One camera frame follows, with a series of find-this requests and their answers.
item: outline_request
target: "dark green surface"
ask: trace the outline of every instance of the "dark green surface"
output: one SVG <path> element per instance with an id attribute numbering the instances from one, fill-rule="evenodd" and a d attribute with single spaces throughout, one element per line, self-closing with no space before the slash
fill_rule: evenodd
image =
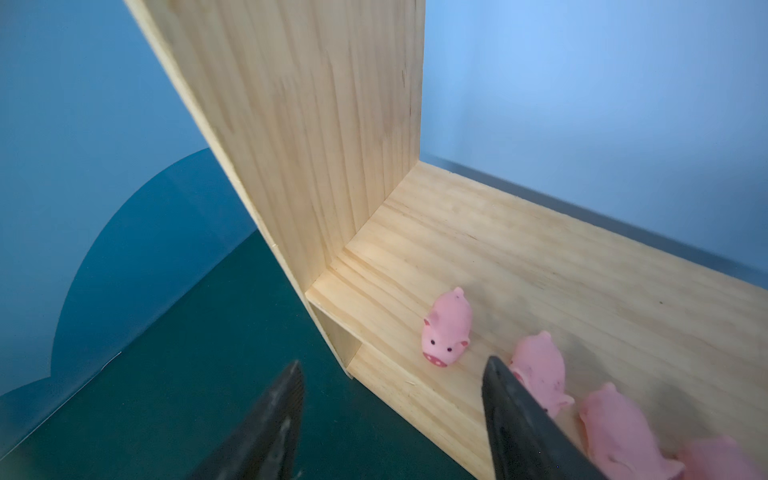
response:
<path id="1" fill-rule="evenodd" d="M 343 374 L 255 233 L 0 462 L 0 479 L 183 478 L 292 359 L 307 383 L 301 478 L 471 478 Z"/>

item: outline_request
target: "blue curved shape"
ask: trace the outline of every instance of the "blue curved shape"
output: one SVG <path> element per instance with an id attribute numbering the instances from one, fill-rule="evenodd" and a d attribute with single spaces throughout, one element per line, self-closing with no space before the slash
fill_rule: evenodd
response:
<path id="1" fill-rule="evenodd" d="M 148 181 L 110 219 L 75 275 L 51 376 L 0 396 L 0 456 L 255 229 L 210 149 Z"/>

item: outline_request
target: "pig body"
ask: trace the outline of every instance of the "pig body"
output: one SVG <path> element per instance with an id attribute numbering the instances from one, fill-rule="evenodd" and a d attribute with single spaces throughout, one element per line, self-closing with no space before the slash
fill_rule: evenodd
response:
<path id="1" fill-rule="evenodd" d="M 613 383 L 592 392 L 579 415 L 589 458 L 610 480 L 671 480 L 683 471 L 682 463 L 661 456 L 642 411 Z"/>
<path id="2" fill-rule="evenodd" d="M 464 290 L 457 286 L 439 296 L 424 319 L 424 357 L 437 366 L 451 365 L 469 345 L 470 330 L 472 308 L 464 297 Z"/>
<path id="3" fill-rule="evenodd" d="M 760 470 L 729 436 L 694 440 L 677 455 L 684 480 L 765 480 Z"/>
<path id="4" fill-rule="evenodd" d="M 565 395 L 565 362 L 549 332 L 520 340 L 509 370 L 551 418 L 573 405 L 573 397 Z"/>

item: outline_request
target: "light blue wall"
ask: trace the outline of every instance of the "light blue wall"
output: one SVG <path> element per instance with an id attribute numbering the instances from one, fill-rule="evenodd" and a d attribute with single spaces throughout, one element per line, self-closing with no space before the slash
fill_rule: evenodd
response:
<path id="1" fill-rule="evenodd" d="M 122 2 L 0 2 L 0 456 L 253 232 L 204 148 Z"/>
<path id="2" fill-rule="evenodd" d="M 768 270 L 768 2 L 428 0 L 422 152 Z"/>

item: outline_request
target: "vertical wooden panel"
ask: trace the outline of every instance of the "vertical wooden panel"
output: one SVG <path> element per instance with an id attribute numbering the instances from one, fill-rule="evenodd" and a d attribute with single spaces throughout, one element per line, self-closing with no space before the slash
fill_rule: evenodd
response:
<path id="1" fill-rule="evenodd" d="M 303 293 L 418 160 L 424 0 L 126 2 L 328 339 Z"/>

